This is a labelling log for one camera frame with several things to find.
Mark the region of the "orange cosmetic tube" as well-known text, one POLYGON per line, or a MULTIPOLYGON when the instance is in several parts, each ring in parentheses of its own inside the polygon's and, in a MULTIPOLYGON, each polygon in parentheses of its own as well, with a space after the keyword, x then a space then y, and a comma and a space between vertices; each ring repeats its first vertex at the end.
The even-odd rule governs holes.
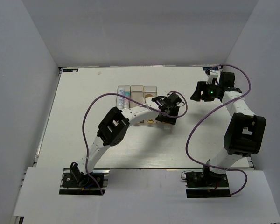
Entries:
POLYGON ((169 123, 164 123, 163 124, 163 128, 165 129, 165 130, 170 130, 171 129, 171 124, 169 124, 169 123))

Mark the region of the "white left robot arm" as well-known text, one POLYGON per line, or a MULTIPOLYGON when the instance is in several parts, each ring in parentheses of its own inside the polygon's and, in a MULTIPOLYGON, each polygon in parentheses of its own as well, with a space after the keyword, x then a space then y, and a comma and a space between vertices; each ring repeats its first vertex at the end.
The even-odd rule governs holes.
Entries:
POLYGON ((185 113, 178 114, 180 103, 187 104, 184 97, 176 91, 171 91, 166 96, 147 96, 143 99, 143 102, 138 102, 117 93, 106 93, 97 97, 87 108, 83 118, 82 135, 86 146, 86 156, 79 162, 71 164, 70 173, 73 181, 81 187, 88 183, 99 185, 96 178, 91 174, 95 165, 110 147, 119 144, 123 140, 128 128, 149 119, 175 125, 177 118, 185 115, 185 113), (127 109, 111 108, 99 123, 94 142, 89 145, 85 134, 86 119, 93 105, 105 96, 122 97, 137 106, 127 109))

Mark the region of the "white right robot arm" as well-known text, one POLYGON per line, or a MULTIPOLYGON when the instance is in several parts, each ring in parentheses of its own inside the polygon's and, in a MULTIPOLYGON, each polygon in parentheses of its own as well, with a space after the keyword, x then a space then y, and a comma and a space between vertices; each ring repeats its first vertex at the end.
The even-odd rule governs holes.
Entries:
POLYGON ((201 179, 207 186, 221 180, 226 170, 238 160, 260 151, 266 119, 252 112, 242 95, 242 91, 235 87, 235 74, 221 72, 220 75, 209 75, 207 81, 199 81, 190 97, 197 102, 219 99, 231 117, 223 149, 203 166, 201 179))

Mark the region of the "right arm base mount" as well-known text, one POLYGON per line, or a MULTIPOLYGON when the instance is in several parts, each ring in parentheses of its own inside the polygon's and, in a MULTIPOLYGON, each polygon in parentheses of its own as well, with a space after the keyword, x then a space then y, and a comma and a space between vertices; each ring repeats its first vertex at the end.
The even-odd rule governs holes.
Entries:
POLYGON ((228 198, 231 197, 226 174, 206 178, 202 172, 184 171, 181 179, 186 183, 187 198, 228 198))

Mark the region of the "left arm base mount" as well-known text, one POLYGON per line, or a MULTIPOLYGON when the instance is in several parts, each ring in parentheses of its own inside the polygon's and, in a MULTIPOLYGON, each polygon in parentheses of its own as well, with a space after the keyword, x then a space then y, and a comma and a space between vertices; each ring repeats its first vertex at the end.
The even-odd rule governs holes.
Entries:
MULTIPOLYGON (((109 170, 97 170, 95 169, 91 175, 96 179, 103 194, 106 191, 108 185, 109 170)), ((60 195, 93 195, 102 196, 97 184, 88 176, 85 175, 80 183, 77 183, 73 174, 69 169, 64 169, 62 174, 62 180, 59 189, 60 195)))

